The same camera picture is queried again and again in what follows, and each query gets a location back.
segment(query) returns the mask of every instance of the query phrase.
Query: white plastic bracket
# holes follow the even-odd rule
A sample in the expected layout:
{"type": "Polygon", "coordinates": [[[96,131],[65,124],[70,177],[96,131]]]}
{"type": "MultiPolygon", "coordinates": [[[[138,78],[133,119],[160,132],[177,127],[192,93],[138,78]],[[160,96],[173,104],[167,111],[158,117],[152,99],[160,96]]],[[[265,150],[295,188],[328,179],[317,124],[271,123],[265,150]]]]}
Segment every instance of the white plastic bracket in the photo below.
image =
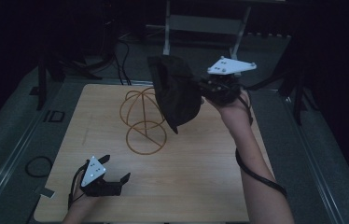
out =
{"type": "Polygon", "coordinates": [[[221,56],[212,67],[207,69],[207,73],[211,75],[229,75],[240,73],[248,70],[256,69],[255,63],[244,63],[238,60],[228,59],[221,56]]]}
{"type": "Polygon", "coordinates": [[[87,171],[84,174],[84,179],[81,181],[81,187],[85,187],[90,184],[93,180],[105,173],[104,166],[96,160],[94,156],[91,157],[90,163],[88,164],[87,171]]]}

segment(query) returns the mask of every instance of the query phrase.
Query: copper wire frame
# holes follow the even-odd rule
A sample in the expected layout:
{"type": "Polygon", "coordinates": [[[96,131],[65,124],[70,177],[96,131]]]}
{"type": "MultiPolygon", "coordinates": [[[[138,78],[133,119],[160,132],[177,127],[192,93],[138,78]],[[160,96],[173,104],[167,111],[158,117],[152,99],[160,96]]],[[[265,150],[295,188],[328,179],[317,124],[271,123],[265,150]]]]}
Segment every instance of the copper wire frame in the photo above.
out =
{"type": "Polygon", "coordinates": [[[152,154],[160,151],[166,144],[167,134],[166,134],[165,129],[162,127],[162,123],[165,121],[165,118],[162,115],[162,113],[160,111],[160,108],[157,105],[157,103],[151,98],[151,95],[154,96],[155,94],[153,92],[148,92],[148,91],[153,90],[153,89],[154,88],[147,88],[147,89],[145,89],[143,91],[128,91],[126,96],[125,96],[125,101],[121,104],[121,107],[119,109],[119,116],[120,116],[121,120],[126,125],[128,125],[130,127],[128,132],[126,133],[126,143],[128,145],[128,148],[131,151],[133,151],[134,153],[139,154],[139,155],[152,155],[152,154]],[[133,106],[140,99],[140,97],[142,99],[142,106],[143,106],[143,120],[138,121],[138,122],[136,122],[134,124],[130,124],[129,118],[130,118],[130,115],[131,115],[131,111],[133,110],[133,106]],[[153,121],[153,120],[147,120],[146,104],[145,104],[146,98],[154,106],[156,106],[157,109],[160,111],[160,115],[161,115],[161,121],[160,122],[153,121]],[[130,100],[133,100],[133,101],[132,101],[132,103],[130,105],[130,108],[128,109],[128,112],[126,113],[126,117],[124,118],[122,116],[122,114],[123,114],[122,113],[122,109],[125,106],[125,104],[128,101],[130,101],[130,100]],[[142,124],[142,123],[144,124],[144,128],[137,127],[139,124],[142,124]],[[151,127],[148,127],[147,126],[148,123],[153,124],[153,125],[151,127]],[[160,127],[163,130],[163,133],[164,133],[164,139],[163,139],[163,143],[162,144],[158,143],[157,141],[152,139],[150,136],[148,136],[148,130],[151,130],[151,129],[154,129],[154,128],[157,128],[157,127],[160,127]],[[146,139],[148,139],[151,142],[153,142],[154,144],[156,144],[158,146],[158,149],[155,149],[154,151],[151,151],[151,152],[140,152],[140,151],[136,150],[135,148],[133,148],[131,146],[131,144],[130,144],[130,141],[129,141],[129,134],[130,134],[131,130],[135,130],[135,131],[139,132],[140,134],[142,134],[146,139]]]}

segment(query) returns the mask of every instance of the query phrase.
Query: hand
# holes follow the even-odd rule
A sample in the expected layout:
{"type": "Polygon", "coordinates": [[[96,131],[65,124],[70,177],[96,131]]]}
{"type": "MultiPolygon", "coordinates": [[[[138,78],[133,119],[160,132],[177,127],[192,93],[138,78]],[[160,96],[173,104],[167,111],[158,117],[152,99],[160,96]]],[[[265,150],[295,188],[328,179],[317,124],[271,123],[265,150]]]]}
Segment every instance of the hand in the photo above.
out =
{"type": "MultiPolygon", "coordinates": [[[[242,91],[240,97],[249,105],[250,100],[246,91],[242,91]]],[[[248,108],[244,106],[240,100],[235,100],[233,103],[225,106],[215,105],[208,99],[206,100],[220,113],[224,124],[230,130],[232,136],[237,133],[241,134],[245,130],[250,129],[248,108]]]]}
{"type": "Polygon", "coordinates": [[[101,197],[90,197],[84,194],[80,188],[83,172],[77,176],[76,188],[73,195],[73,203],[70,206],[63,223],[81,223],[81,221],[91,212],[101,197]]]}

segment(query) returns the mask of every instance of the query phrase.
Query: wire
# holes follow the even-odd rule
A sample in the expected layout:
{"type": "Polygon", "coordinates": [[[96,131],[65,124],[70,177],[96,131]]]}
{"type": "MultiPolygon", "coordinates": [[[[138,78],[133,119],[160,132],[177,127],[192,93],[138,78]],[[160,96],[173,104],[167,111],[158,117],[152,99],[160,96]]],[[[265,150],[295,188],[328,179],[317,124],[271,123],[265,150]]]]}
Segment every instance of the wire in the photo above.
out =
{"type": "Polygon", "coordinates": [[[131,32],[128,32],[128,33],[126,33],[125,35],[120,36],[120,37],[119,37],[119,40],[122,40],[123,38],[125,38],[126,36],[128,36],[128,35],[130,35],[130,34],[131,34],[131,32]]]}
{"type": "Polygon", "coordinates": [[[87,166],[88,166],[89,163],[90,163],[90,160],[87,160],[87,161],[85,162],[85,164],[84,164],[83,166],[81,166],[81,167],[76,171],[75,176],[73,176],[72,187],[70,188],[69,199],[68,199],[68,201],[67,201],[67,208],[68,208],[68,209],[70,208],[70,206],[71,206],[72,203],[74,202],[74,201],[73,201],[73,194],[74,194],[74,188],[75,188],[76,180],[77,180],[77,178],[78,178],[78,174],[79,174],[81,171],[85,170],[85,169],[87,168],[87,166]]]}
{"type": "Polygon", "coordinates": [[[37,156],[37,157],[34,157],[33,159],[31,159],[30,161],[28,161],[25,165],[25,172],[27,175],[31,176],[31,177],[36,177],[36,178],[42,178],[42,177],[46,177],[46,176],[49,176],[49,172],[50,170],[52,169],[52,161],[48,158],[48,157],[45,157],[45,156],[37,156]],[[34,161],[37,161],[39,159],[43,159],[45,161],[47,161],[49,163],[49,171],[46,173],[46,174],[43,174],[43,175],[36,175],[36,174],[33,174],[32,172],[30,172],[30,169],[29,169],[29,166],[32,162],[34,161]]]}
{"type": "Polygon", "coordinates": [[[76,198],[74,201],[72,201],[72,203],[75,203],[78,199],[80,199],[84,195],[85,195],[85,193],[82,193],[80,196],[78,196],[78,198],[76,198]]]}
{"type": "Polygon", "coordinates": [[[105,48],[105,3],[101,7],[101,18],[102,18],[102,26],[103,26],[103,37],[102,37],[102,46],[100,50],[100,55],[103,55],[103,49],[105,48]]]}
{"type": "Polygon", "coordinates": [[[129,79],[129,77],[126,74],[126,71],[125,71],[125,62],[126,62],[126,60],[128,58],[130,48],[129,48],[129,45],[127,43],[125,43],[124,41],[118,40],[118,42],[123,44],[123,45],[125,45],[125,47],[126,47],[126,53],[125,53],[124,59],[122,60],[122,63],[119,63],[119,58],[117,57],[116,54],[114,55],[114,60],[116,62],[117,70],[118,70],[119,81],[120,81],[121,85],[124,85],[124,82],[122,80],[122,77],[124,77],[124,79],[126,80],[127,85],[131,86],[132,82],[129,79]]]}
{"type": "Polygon", "coordinates": [[[111,66],[112,64],[113,64],[113,60],[110,60],[110,63],[109,64],[107,64],[106,66],[104,66],[104,67],[101,67],[99,70],[95,70],[95,71],[92,71],[92,73],[94,74],[94,75],[96,75],[97,73],[100,73],[100,72],[102,72],[103,70],[105,70],[106,68],[108,68],[109,66],[111,66]]]}
{"type": "Polygon", "coordinates": [[[250,175],[251,177],[255,178],[257,181],[265,184],[266,186],[270,187],[270,188],[273,188],[273,189],[276,189],[278,190],[279,192],[281,192],[285,198],[287,198],[287,191],[284,187],[276,184],[275,182],[267,179],[267,178],[264,178],[260,175],[257,175],[256,173],[254,173],[253,171],[251,171],[245,164],[244,162],[242,161],[242,158],[241,156],[239,155],[239,152],[238,152],[238,148],[236,148],[236,151],[235,151],[235,156],[236,156],[236,161],[238,162],[238,165],[242,168],[242,170],[244,170],[245,173],[247,173],[248,175],[250,175]]]}
{"type": "Polygon", "coordinates": [[[249,98],[249,105],[247,105],[246,101],[241,97],[241,96],[238,96],[238,99],[239,101],[244,105],[244,107],[246,107],[247,109],[247,116],[249,117],[249,122],[250,122],[250,125],[253,124],[253,117],[251,116],[251,97],[250,97],[250,93],[247,91],[247,96],[249,98]]]}

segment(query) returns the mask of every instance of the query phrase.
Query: black cable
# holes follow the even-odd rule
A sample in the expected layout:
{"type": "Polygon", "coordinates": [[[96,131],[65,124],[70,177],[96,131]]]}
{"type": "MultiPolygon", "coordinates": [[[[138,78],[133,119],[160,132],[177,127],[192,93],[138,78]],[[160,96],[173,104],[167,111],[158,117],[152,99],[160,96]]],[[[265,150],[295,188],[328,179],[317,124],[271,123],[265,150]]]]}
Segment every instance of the black cable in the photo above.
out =
{"type": "Polygon", "coordinates": [[[102,26],[103,26],[103,37],[102,37],[102,46],[100,50],[100,55],[103,55],[103,49],[105,47],[105,3],[102,3],[101,9],[101,18],[102,18],[102,26]]]}
{"type": "Polygon", "coordinates": [[[124,83],[122,81],[122,77],[121,77],[120,68],[119,68],[119,58],[117,58],[117,55],[114,55],[114,59],[115,59],[116,64],[117,64],[117,71],[118,71],[118,75],[119,75],[119,81],[121,82],[121,85],[124,85],[124,83]]]}
{"type": "Polygon", "coordinates": [[[78,198],[76,198],[74,201],[72,201],[72,203],[74,203],[75,201],[77,201],[78,199],[80,199],[82,196],[84,196],[85,193],[82,193],[80,196],[78,196],[78,198]]]}
{"type": "Polygon", "coordinates": [[[312,102],[312,100],[309,98],[308,94],[306,94],[305,91],[302,91],[303,96],[305,97],[308,104],[311,106],[311,108],[315,111],[320,111],[320,109],[312,102]]]}
{"type": "Polygon", "coordinates": [[[247,116],[249,117],[249,123],[251,125],[253,123],[253,117],[251,116],[251,111],[250,111],[251,105],[248,105],[247,102],[241,96],[238,96],[238,99],[246,107],[247,116]]]}
{"type": "Polygon", "coordinates": [[[285,198],[287,198],[287,191],[284,187],[276,184],[275,182],[273,182],[265,177],[257,175],[256,173],[251,171],[249,168],[247,168],[247,166],[242,161],[241,156],[239,155],[238,148],[236,148],[235,154],[236,154],[235,156],[236,156],[236,161],[238,162],[238,165],[242,168],[242,170],[244,170],[245,173],[247,173],[251,177],[255,178],[257,181],[265,184],[266,186],[278,190],[279,192],[281,192],[285,196],[285,198]]]}
{"type": "Polygon", "coordinates": [[[125,47],[126,47],[126,53],[125,53],[124,59],[123,59],[123,61],[122,61],[121,69],[122,69],[122,74],[125,76],[125,79],[126,79],[126,81],[127,81],[127,84],[128,84],[129,86],[131,86],[131,85],[132,85],[131,80],[129,79],[128,75],[127,75],[126,72],[125,72],[125,62],[126,62],[126,59],[128,58],[129,51],[130,51],[129,45],[128,45],[126,42],[122,41],[122,40],[119,40],[119,43],[125,45],[125,47]]]}
{"type": "Polygon", "coordinates": [[[69,199],[67,201],[67,208],[69,209],[70,206],[72,205],[73,201],[73,194],[74,194],[74,188],[75,188],[75,184],[76,184],[76,179],[78,177],[78,174],[83,171],[86,170],[88,164],[90,163],[90,160],[87,160],[87,162],[85,162],[85,164],[83,166],[81,166],[77,171],[75,176],[73,176],[73,181],[72,181],[72,187],[70,188],[70,193],[69,193],[69,199]]]}
{"type": "Polygon", "coordinates": [[[93,64],[89,64],[89,65],[80,65],[80,67],[82,67],[83,69],[88,70],[90,72],[97,73],[97,72],[100,72],[101,70],[106,69],[108,66],[110,66],[113,63],[113,57],[103,59],[102,61],[100,61],[98,63],[93,63],[93,64]]]}
{"type": "Polygon", "coordinates": [[[93,73],[94,75],[96,75],[97,73],[102,72],[103,70],[105,70],[106,68],[108,68],[109,66],[111,66],[112,64],[113,64],[113,58],[110,60],[110,63],[109,63],[109,64],[105,65],[104,67],[100,67],[99,70],[92,71],[92,73],[93,73]]]}
{"type": "Polygon", "coordinates": [[[247,97],[249,98],[249,109],[251,108],[251,105],[253,104],[252,99],[251,99],[251,94],[250,94],[250,90],[248,90],[245,86],[242,86],[242,90],[246,91],[247,93],[247,97]]]}
{"type": "Polygon", "coordinates": [[[42,178],[42,177],[46,177],[46,176],[49,176],[49,172],[50,170],[52,169],[52,161],[48,158],[48,157],[45,157],[45,156],[37,156],[37,157],[34,157],[33,159],[31,159],[30,161],[28,161],[25,165],[25,172],[27,175],[31,176],[31,177],[36,177],[36,178],[42,178]],[[32,162],[36,161],[36,160],[39,160],[39,159],[44,159],[46,160],[48,163],[49,163],[49,171],[46,173],[46,174],[43,174],[43,175],[36,175],[36,174],[32,174],[29,170],[29,166],[32,162]]]}

